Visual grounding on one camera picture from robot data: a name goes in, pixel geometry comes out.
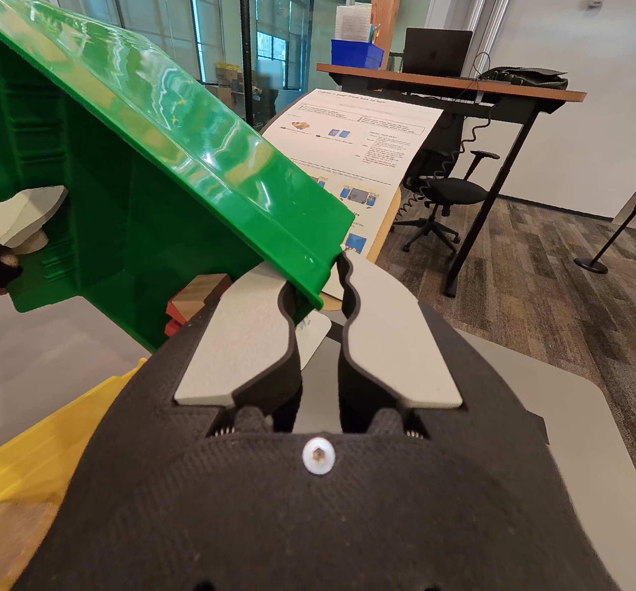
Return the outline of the silver round pipes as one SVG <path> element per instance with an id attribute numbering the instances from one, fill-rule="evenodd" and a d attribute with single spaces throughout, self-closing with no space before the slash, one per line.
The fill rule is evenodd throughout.
<path id="1" fill-rule="evenodd" d="M 467 68 L 471 74 L 484 71 L 491 63 L 504 21 L 513 0 L 471 0 L 466 29 L 473 38 L 467 56 Z"/>

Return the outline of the tablet sign stand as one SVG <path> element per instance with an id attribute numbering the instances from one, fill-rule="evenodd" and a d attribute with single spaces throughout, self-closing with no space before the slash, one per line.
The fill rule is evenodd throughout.
<path id="1" fill-rule="evenodd" d="M 618 229 L 612 234 L 612 236 L 608 238 L 606 243 L 601 247 L 601 249 L 593 258 L 577 257 L 574 259 L 574 264 L 576 264 L 581 269 L 584 269 L 585 271 L 591 272 L 593 274 L 607 275 L 609 269 L 600 261 L 600 259 L 606 253 L 609 247 L 613 245 L 616 239 L 625 231 L 625 229 L 634 218 L 635 206 L 632 207 L 629 215 L 625 218 Z"/>

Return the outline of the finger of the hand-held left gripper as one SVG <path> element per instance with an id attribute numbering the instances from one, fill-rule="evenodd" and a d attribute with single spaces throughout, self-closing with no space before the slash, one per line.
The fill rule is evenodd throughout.
<path id="1" fill-rule="evenodd" d="M 1 245 L 28 255 L 48 244 L 43 226 L 58 211 L 68 190 L 63 185 L 25 189 L 1 202 Z"/>

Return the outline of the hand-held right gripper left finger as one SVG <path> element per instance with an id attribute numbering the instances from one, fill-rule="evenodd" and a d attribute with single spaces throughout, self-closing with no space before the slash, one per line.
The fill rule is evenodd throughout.
<path id="1" fill-rule="evenodd" d="M 182 406 L 258 407 L 290 433 L 303 393 L 293 285 L 261 262 L 221 296 L 174 394 Z"/>

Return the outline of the black bag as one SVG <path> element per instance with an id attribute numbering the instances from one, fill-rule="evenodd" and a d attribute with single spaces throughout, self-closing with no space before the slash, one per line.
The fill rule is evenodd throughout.
<path id="1" fill-rule="evenodd" d="M 566 72 L 530 67 L 495 67 L 480 74 L 480 80 L 503 82 L 526 87 L 567 89 Z"/>

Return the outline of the black laptop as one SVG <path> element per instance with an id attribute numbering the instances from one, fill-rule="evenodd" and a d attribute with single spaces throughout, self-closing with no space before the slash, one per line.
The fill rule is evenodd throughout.
<path id="1" fill-rule="evenodd" d="M 470 30 L 407 28 L 401 72 L 458 78 L 472 39 Z"/>

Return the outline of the pile of coloured wooden cubes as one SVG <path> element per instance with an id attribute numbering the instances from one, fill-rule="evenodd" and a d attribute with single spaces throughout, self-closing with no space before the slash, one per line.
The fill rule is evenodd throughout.
<path id="1" fill-rule="evenodd" d="M 167 303 L 166 314 L 171 318 L 164 333 L 172 336 L 207 304 L 220 299 L 232 285 L 228 274 L 203 274 L 195 277 Z"/>

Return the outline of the wood top standing desk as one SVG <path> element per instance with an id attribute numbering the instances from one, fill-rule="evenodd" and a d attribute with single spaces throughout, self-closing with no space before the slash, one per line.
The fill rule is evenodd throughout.
<path id="1" fill-rule="evenodd" d="M 506 182 L 537 116 L 552 114 L 564 103 L 582 103 L 586 92 L 511 85 L 481 78 L 452 78 L 361 69 L 317 63 L 344 93 L 374 96 L 449 111 L 468 118 L 521 125 L 521 129 L 488 191 L 458 254 L 452 259 L 443 293 L 457 295 L 457 278 Z"/>

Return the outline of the bubble wrap roll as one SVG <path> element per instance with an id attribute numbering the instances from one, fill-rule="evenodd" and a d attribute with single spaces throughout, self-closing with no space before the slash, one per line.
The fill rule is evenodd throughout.
<path id="1" fill-rule="evenodd" d="M 333 39 L 369 43 L 371 9 L 371 4 L 338 6 Z"/>

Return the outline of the green plastic box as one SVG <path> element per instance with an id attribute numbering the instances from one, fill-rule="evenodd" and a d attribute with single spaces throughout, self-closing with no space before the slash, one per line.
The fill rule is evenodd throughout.
<path id="1" fill-rule="evenodd" d="M 61 186 L 48 244 L 8 284 L 17 312 L 83 297 L 144 348 L 200 274 L 269 263 L 298 323 L 354 214 L 132 31 L 43 0 L 1 0 L 1 200 Z"/>

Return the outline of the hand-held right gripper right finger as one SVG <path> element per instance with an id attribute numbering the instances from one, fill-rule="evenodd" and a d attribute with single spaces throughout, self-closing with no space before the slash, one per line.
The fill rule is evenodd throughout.
<path id="1" fill-rule="evenodd" d="M 364 433 L 382 409 L 403 422 L 422 409 L 457 409 L 463 399 L 417 298 L 353 251 L 337 261 L 346 322 L 338 358 L 344 433 Z"/>

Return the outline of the black pole stand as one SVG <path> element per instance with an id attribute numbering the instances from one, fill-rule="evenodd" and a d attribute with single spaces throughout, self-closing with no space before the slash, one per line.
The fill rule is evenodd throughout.
<path id="1" fill-rule="evenodd" d="M 240 0 L 240 25 L 242 42 L 242 69 L 245 121 L 254 128 L 254 110 L 252 98 L 252 63 L 250 35 L 250 0 Z"/>

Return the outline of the yellow plastic box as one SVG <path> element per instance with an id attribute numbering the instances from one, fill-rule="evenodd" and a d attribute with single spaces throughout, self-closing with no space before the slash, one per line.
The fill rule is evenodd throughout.
<path id="1" fill-rule="evenodd" d="M 1 502 L 60 504 L 89 440 L 147 361 L 110 377 L 1 446 Z"/>

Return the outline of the blue plastic crate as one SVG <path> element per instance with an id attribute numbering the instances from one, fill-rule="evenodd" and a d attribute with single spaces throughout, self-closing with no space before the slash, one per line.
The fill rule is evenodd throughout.
<path id="1" fill-rule="evenodd" d="M 334 66 L 381 69 L 385 51 L 369 42 L 331 39 L 331 64 Z"/>

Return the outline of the printed instruction sheet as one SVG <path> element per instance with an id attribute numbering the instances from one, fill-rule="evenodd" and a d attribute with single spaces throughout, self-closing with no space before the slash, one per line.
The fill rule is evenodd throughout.
<path id="1" fill-rule="evenodd" d="M 315 89 L 261 135 L 354 214 L 344 250 L 367 256 L 394 194 L 440 109 Z"/>

